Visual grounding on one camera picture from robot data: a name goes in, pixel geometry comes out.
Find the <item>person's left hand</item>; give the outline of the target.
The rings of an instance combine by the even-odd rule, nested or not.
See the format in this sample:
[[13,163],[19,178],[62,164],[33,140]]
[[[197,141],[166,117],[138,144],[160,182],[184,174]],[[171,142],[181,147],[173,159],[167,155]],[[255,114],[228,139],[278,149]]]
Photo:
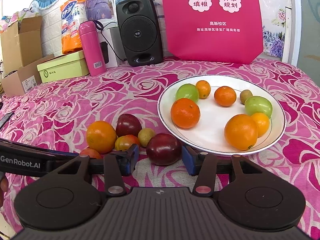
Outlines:
[[9,182],[4,172],[0,172],[0,207],[3,206],[4,193],[8,191]]

